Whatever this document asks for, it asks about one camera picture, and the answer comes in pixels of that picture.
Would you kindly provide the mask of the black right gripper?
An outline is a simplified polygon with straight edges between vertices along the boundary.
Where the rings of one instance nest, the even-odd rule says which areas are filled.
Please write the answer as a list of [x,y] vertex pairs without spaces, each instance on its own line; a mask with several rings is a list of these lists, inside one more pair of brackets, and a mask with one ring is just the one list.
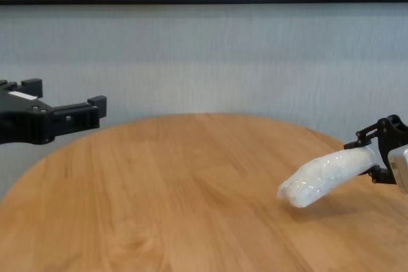
[[396,185],[396,180],[393,176],[388,154],[396,149],[407,144],[407,126],[402,122],[398,115],[390,115],[379,119],[375,124],[372,124],[360,131],[356,131],[357,139],[343,146],[344,150],[361,148],[372,143],[373,138],[377,138],[379,153],[386,168],[379,165],[372,166],[368,170],[360,174],[371,177],[372,183]]

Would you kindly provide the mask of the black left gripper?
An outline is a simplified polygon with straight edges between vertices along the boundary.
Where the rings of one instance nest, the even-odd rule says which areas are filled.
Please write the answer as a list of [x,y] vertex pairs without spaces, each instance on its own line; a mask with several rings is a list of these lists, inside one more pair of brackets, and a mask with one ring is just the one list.
[[43,103],[42,79],[20,83],[1,80],[1,144],[45,145],[55,135],[66,135],[100,127],[106,117],[106,96],[89,98],[86,103],[52,108]]

